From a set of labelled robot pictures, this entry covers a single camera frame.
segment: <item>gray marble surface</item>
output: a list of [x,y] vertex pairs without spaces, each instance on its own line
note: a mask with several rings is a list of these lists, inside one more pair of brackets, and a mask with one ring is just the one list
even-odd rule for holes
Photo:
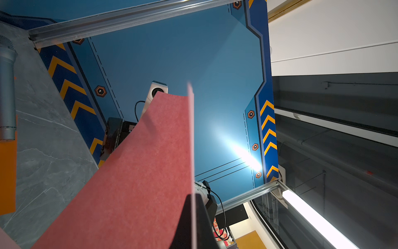
[[97,171],[76,124],[25,30],[0,22],[14,43],[18,156],[16,212],[0,227],[30,248]]

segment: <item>orange panel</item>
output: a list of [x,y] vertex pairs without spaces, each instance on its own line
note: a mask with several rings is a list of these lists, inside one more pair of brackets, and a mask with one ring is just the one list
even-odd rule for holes
[[0,215],[15,212],[17,132],[15,141],[0,143]]

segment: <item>yellow floor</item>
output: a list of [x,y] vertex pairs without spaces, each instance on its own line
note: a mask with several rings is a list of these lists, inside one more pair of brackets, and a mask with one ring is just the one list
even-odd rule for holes
[[236,239],[236,244],[239,249],[267,249],[256,231]]

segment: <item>security camera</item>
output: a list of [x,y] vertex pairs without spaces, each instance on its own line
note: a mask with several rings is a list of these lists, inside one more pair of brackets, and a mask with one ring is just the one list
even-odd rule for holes
[[148,109],[149,104],[152,102],[153,98],[155,97],[157,92],[164,92],[168,93],[169,88],[167,87],[166,84],[160,83],[157,81],[152,81],[152,84],[150,85],[148,96],[146,96],[145,100],[145,105],[141,113],[141,117],[144,114],[144,112]]

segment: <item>fluorescent light tube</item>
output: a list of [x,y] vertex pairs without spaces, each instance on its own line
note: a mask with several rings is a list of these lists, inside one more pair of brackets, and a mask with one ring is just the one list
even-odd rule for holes
[[325,218],[291,190],[282,193],[283,198],[292,205],[316,230],[318,230],[336,249],[359,249]]

